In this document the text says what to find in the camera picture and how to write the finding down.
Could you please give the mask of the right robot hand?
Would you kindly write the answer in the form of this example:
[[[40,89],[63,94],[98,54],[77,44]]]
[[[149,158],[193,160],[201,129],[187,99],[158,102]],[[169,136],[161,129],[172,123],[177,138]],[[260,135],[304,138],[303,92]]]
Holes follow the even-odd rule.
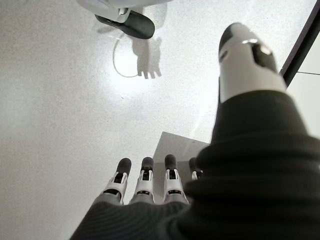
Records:
[[[310,136],[272,52],[235,22],[219,43],[212,140],[186,184],[191,204],[116,206],[100,195],[74,240],[317,240],[320,141]]]

